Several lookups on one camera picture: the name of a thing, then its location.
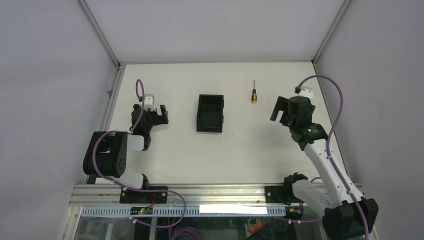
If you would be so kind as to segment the yellow black screwdriver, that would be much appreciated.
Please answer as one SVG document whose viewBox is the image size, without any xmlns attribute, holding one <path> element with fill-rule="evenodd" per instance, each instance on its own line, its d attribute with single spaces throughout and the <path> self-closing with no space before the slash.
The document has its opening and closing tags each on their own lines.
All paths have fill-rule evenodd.
<svg viewBox="0 0 424 240">
<path fill-rule="evenodd" d="M 253 81 L 251 102 L 252 103 L 256 103 L 257 102 L 257 90 L 256 90 L 256 81 L 255 80 Z"/>
</svg>

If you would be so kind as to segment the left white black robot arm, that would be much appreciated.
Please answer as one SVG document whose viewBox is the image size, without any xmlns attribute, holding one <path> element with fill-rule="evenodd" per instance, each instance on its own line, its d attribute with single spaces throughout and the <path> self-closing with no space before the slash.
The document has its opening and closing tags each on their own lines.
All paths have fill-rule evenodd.
<svg viewBox="0 0 424 240">
<path fill-rule="evenodd" d="M 169 123 L 165 105 L 160 105 L 160 114 L 153 105 L 142 107 L 134 104 L 131 123 L 135 130 L 95 131 L 88 145 L 82 168 L 87 176 L 104 178 L 124 190 L 131 190 L 131 197 L 145 203 L 151 196 L 150 184 L 145 174 L 136 172 L 127 165 L 127 152 L 147 151 L 154 126 Z"/>
</svg>

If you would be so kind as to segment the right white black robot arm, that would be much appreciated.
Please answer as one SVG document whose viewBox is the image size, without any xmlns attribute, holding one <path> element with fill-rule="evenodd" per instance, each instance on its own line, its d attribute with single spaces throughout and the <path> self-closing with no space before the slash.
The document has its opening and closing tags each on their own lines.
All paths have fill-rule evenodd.
<svg viewBox="0 0 424 240">
<path fill-rule="evenodd" d="M 306 203 L 320 218 L 331 240 L 359 236 L 367 240 L 377 218 L 378 204 L 373 198 L 365 198 L 339 166 L 328 134 L 321 124 L 313 122 L 315 108 L 308 97 L 279 96 L 270 120 L 276 121 L 282 112 L 280 124 L 289 129 L 292 140 L 310 159 L 327 192 L 323 193 L 304 174 L 296 172 L 284 178 L 278 200 L 288 205 L 297 200 Z"/>
</svg>

